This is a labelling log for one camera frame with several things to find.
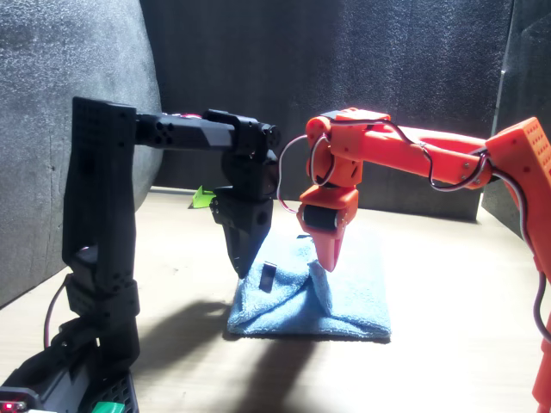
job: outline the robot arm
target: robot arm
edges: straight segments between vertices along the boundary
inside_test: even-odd
[[[270,228],[277,183],[271,149],[279,139],[275,126],[226,112],[138,114],[127,105],[75,98],[62,256],[72,270],[64,282],[69,305],[79,317],[51,343],[45,328],[44,351],[0,387],[0,412],[90,413],[98,402],[118,402],[137,413],[129,372],[139,355],[134,146],[223,151],[232,186],[215,189],[211,209],[242,277]]]
[[[538,120],[527,119],[484,140],[398,127],[387,114],[351,108],[311,119],[306,139],[312,148],[306,170],[314,185],[300,197],[297,218],[312,235],[320,264],[329,271],[337,265],[346,225],[356,215],[363,161],[425,176],[443,192],[482,188],[493,177],[505,181],[540,272],[535,319],[546,340],[533,394],[540,403],[538,411],[549,412],[551,317],[546,328],[539,304],[546,275],[551,281],[551,147]]]

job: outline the green object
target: green object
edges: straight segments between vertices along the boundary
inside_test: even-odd
[[[203,190],[201,185],[193,195],[193,208],[208,208],[210,201],[214,198],[214,192]]]
[[[92,410],[92,413],[122,413],[124,411],[124,404],[100,402],[96,404],[96,407]]]

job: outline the blue cloth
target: blue cloth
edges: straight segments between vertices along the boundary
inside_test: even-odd
[[[259,288],[265,262],[277,265],[272,290]],[[318,263],[310,237],[272,229],[238,282],[228,330],[240,335],[390,337],[384,273],[375,234],[347,228],[337,267]]]

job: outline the wire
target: wire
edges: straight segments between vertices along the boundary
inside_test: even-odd
[[[330,123],[332,125],[341,126],[385,125],[393,129],[404,142],[407,142],[408,144],[419,145],[418,141],[408,138],[398,125],[386,119],[330,120]]]
[[[503,170],[495,169],[493,171],[494,176],[501,178],[504,182],[507,182],[512,190],[515,192],[518,201],[518,211],[520,214],[520,232],[524,242],[529,246],[532,254],[536,255],[532,240],[528,234],[528,203],[526,201],[526,195],[523,189],[512,176],[506,174]],[[540,271],[540,284],[537,289],[536,299],[534,300],[534,321],[536,321],[537,329],[542,333],[543,338],[548,342],[551,342],[551,332],[548,331],[545,323],[542,320],[542,301],[545,294],[545,287],[547,285],[547,277]]]
[[[58,300],[59,295],[69,282],[69,279],[71,278],[71,274],[68,274],[65,279],[63,280],[63,283],[59,287],[58,291],[55,292],[53,295],[52,301],[50,302],[50,305],[48,306],[48,311],[46,312],[46,319],[44,320],[44,349],[50,347],[50,318],[52,318],[52,312],[53,307],[55,306],[55,302]]]
[[[276,193],[276,196],[277,196],[277,200],[279,201],[280,204],[282,204],[283,209],[285,209],[285,211],[287,211],[288,213],[297,213],[298,211],[295,211],[293,208],[289,208],[287,206],[287,204],[285,203],[285,201],[282,199],[281,188],[282,188],[282,177],[283,177],[283,175],[282,175],[283,155],[285,155],[285,152],[287,151],[287,149],[289,149],[289,147],[291,145],[296,144],[299,140],[302,140],[302,139],[305,139],[305,138],[306,138],[306,135],[300,135],[297,138],[291,139],[285,145],[285,147],[283,148],[283,151],[282,151],[281,155],[279,156],[279,160],[278,160],[278,163],[279,163],[279,181],[277,183],[277,190],[275,191],[275,193]]]
[[[548,342],[551,342],[551,333],[548,331],[542,320],[542,301],[547,283],[547,277],[542,271],[540,271],[540,286],[537,288],[536,300],[534,301],[534,320],[536,321],[537,329],[542,333],[543,338],[545,338]]]
[[[512,176],[506,174],[503,170],[494,169],[493,175],[500,178],[504,182],[507,182],[512,190],[515,192],[518,201],[518,211],[520,213],[520,233],[524,242],[529,246],[532,253],[535,255],[532,241],[528,235],[528,203],[526,202],[526,195],[524,195],[523,189],[520,187],[517,181]]]
[[[453,192],[453,191],[457,191],[459,189],[465,188],[467,185],[470,185],[471,183],[473,183],[478,179],[478,177],[482,173],[482,170],[484,170],[484,167],[486,166],[486,162],[488,162],[488,152],[487,151],[481,152],[479,157],[479,162],[476,164],[476,168],[474,168],[473,173],[469,177],[465,178],[463,181],[458,182],[454,185],[438,186],[432,180],[432,173],[434,168],[434,162],[432,161],[432,156],[430,155],[429,151],[427,151],[427,148],[424,147],[424,145],[421,145],[421,149],[423,150],[424,155],[430,162],[429,183],[436,191],[441,191],[441,192]]]
[[[314,185],[319,185],[319,186],[322,186],[328,183],[328,181],[331,179],[331,176],[333,175],[333,172],[335,172],[335,165],[336,165],[335,156],[331,154],[331,166],[329,167],[329,170],[327,171],[327,173],[325,174],[325,177],[321,180],[321,182],[318,182],[318,177],[315,176],[313,171],[313,161],[316,156],[316,150],[318,149],[318,146],[322,141],[329,143],[329,139],[327,138],[327,135],[325,133],[322,133],[322,135],[318,138],[318,140],[316,140],[316,143],[313,144],[312,150],[310,151],[310,178],[312,179],[312,183]]]

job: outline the table surface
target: table surface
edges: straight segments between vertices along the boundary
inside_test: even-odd
[[[237,276],[222,228],[190,202],[185,191],[153,190],[136,215],[141,412],[536,411],[537,272],[486,211],[477,223],[358,211],[352,225],[381,237],[393,334],[380,344],[225,333]],[[300,230],[279,205],[272,223]],[[66,272],[0,311],[0,377],[41,350]],[[550,310],[547,296],[546,319]],[[62,294],[52,331],[73,317]]]

